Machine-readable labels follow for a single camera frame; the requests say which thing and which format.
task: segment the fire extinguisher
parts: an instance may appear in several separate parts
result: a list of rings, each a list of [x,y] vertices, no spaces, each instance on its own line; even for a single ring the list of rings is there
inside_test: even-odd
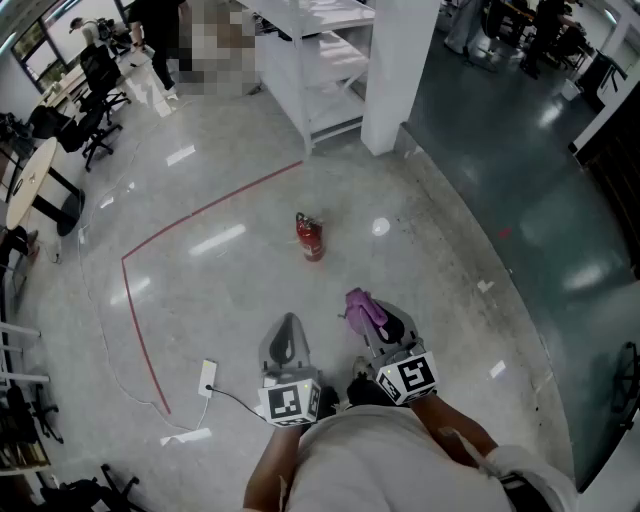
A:
[[[304,252],[304,257],[309,261],[322,259],[324,256],[322,224],[311,217],[307,217],[304,213],[298,213],[296,215],[296,232],[298,233],[298,240]]]

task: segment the white sleeve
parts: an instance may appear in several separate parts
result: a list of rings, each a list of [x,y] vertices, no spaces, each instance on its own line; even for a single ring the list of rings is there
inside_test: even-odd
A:
[[[520,446],[499,446],[486,458],[506,476],[516,473],[529,482],[553,512],[576,512],[578,491],[571,480],[542,459]]]

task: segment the black cable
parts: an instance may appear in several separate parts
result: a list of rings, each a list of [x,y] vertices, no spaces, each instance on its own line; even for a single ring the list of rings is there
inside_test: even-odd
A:
[[[205,386],[205,389],[208,391],[214,391],[216,393],[220,393],[222,395],[228,396],[229,398],[233,398],[236,402],[238,402],[242,407],[244,407],[247,411],[249,411],[251,414],[253,414],[254,416],[257,416],[258,418],[260,418],[261,420],[264,419],[262,416],[260,416],[256,411],[254,411],[251,407],[249,407],[248,405],[246,405],[242,400],[240,400],[239,398],[236,398],[235,396],[231,395],[230,393],[226,393],[225,391],[220,391],[219,389],[216,389],[214,387],[212,387],[210,384],[207,384]]]

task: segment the polished concrete floor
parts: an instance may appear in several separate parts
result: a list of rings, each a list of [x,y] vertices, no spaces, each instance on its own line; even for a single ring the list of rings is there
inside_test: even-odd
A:
[[[219,389],[257,405],[258,344],[287,311],[301,318],[312,362],[344,397],[365,351],[339,317],[356,286],[414,317],[445,399],[499,443],[571,474],[566,419],[529,314],[464,202],[409,138],[373,158],[357,134],[345,134],[306,158],[267,92],[165,100],[148,64],[124,88],[134,102],[115,115],[124,125],[115,154],[90,174],[79,154],[56,156],[56,168],[87,193],[82,226],[58,243],[38,212],[27,221],[46,252],[14,320],[43,336],[14,338],[26,348],[15,367],[51,376],[65,443],[46,441],[48,474],[90,478],[106,462],[123,480],[140,478],[133,498],[150,510],[238,508],[271,427],[214,395],[202,422],[210,438],[160,439],[182,432],[171,424],[196,427],[205,358],[219,363]],[[64,198],[55,182],[43,195]],[[298,211],[325,224],[321,262],[304,260],[297,245]],[[386,233],[373,229],[382,218]],[[58,265],[48,258],[57,253]]]
[[[640,332],[640,285],[618,225],[567,150],[595,114],[560,95],[562,71],[542,63],[533,80],[494,41],[506,58],[495,57],[498,73],[487,73],[465,66],[443,39],[436,33],[408,130],[462,196],[531,313],[581,484],[610,449],[618,354]]]

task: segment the pink object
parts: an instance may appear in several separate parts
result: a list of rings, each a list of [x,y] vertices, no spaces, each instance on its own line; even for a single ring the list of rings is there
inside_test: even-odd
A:
[[[371,321],[377,326],[383,326],[387,323],[387,315],[378,304],[371,298],[369,292],[362,291],[360,288],[351,290],[346,295],[347,310],[345,316],[349,322],[349,326],[361,336],[364,335],[364,326],[360,317],[360,310],[364,310]]]

